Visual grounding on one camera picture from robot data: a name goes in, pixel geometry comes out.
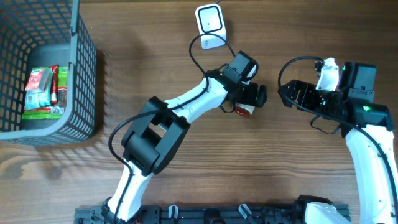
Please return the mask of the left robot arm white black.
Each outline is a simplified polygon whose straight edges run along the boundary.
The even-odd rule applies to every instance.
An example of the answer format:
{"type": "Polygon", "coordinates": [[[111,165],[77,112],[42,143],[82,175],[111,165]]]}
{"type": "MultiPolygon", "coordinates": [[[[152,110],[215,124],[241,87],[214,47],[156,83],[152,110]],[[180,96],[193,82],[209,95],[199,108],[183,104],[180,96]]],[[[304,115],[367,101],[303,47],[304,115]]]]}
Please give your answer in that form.
{"type": "Polygon", "coordinates": [[[102,205],[106,223],[132,221],[151,178],[168,166],[201,115],[226,101],[234,109],[264,105],[266,87],[251,81],[258,69],[258,63],[240,51],[231,63],[205,72],[196,87],[170,100],[150,98],[137,116],[117,127],[129,126],[121,140],[123,174],[114,195],[102,205]]]}

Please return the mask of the green Haribo candy bag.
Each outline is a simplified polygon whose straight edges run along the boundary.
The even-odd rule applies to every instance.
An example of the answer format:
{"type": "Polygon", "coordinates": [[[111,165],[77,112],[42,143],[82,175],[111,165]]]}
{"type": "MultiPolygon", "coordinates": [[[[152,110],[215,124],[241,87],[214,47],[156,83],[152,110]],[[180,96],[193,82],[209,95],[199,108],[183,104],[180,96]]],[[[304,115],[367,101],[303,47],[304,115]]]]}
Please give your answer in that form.
{"type": "MultiPolygon", "coordinates": [[[[39,119],[60,119],[65,112],[67,105],[67,85],[68,85],[68,67],[60,67],[58,72],[58,92],[56,104],[49,106],[25,110],[22,114],[22,120],[39,120],[39,119]]],[[[44,92],[51,92],[52,79],[44,92]]]]}

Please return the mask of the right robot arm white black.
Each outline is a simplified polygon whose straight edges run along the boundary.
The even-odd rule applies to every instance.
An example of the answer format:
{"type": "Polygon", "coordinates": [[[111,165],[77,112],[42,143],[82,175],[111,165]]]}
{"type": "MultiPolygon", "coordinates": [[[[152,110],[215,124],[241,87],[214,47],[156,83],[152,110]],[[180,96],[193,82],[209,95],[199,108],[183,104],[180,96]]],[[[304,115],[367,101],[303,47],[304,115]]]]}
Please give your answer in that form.
{"type": "Polygon", "coordinates": [[[354,164],[361,223],[397,223],[394,125],[389,108],[373,102],[376,66],[345,62],[339,67],[333,58],[313,60],[317,84],[278,84],[284,106],[339,124],[336,130],[354,164]]]}

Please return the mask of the teal snack packet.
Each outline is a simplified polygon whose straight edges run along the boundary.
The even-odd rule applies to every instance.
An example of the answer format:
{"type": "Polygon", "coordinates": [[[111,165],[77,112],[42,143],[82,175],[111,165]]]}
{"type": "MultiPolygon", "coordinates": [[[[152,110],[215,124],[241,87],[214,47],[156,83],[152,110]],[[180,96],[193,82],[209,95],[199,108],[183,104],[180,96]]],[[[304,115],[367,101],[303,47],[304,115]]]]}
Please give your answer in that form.
{"type": "Polygon", "coordinates": [[[45,106],[49,106],[50,102],[50,93],[49,92],[41,92],[41,93],[31,93],[28,92],[25,97],[25,110],[33,110],[45,106]]]}

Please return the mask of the red tissue pack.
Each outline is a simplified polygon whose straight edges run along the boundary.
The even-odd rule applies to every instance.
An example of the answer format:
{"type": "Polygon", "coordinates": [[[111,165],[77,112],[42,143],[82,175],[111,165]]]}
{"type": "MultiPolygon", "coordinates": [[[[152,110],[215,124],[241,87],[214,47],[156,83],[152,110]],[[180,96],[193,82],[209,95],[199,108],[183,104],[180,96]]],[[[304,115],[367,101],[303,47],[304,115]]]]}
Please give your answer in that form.
{"type": "Polygon", "coordinates": [[[34,68],[30,73],[25,91],[29,93],[44,92],[49,85],[49,81],[52,79],[52,75],[53,72],[49,68],[34,68]]]}

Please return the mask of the green lid seasoning jar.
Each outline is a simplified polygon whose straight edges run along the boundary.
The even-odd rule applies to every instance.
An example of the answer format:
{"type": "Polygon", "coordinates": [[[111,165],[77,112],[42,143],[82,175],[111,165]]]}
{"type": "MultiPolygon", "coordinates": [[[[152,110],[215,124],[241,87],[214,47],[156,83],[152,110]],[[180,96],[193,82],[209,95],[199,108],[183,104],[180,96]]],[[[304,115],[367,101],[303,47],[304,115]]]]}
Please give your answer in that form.
{"type": "Polygon", "coordinates": [[[254,109],[254,106],[237,103],[235,112],[241,116],[250,117],[253,114],[254,109]]]}

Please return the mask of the red stick sachet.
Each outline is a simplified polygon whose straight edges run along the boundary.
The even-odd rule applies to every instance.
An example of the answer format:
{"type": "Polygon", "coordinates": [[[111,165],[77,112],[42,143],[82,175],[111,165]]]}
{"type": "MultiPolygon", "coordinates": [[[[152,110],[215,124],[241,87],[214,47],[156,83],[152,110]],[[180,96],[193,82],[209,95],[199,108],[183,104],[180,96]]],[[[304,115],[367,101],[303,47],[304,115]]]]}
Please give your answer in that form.
{"type": "Polygon", "coordinates": [[[50,103],[56,104],[58,102],[57,100],[57,92],[58,92],[58,72],[59,72],[59,65],[52,65],[49,66],[49,68],[53,72],[53,78],[52,78],[52,87],[51,87],[51,92],[50,92],[50,103]]]}

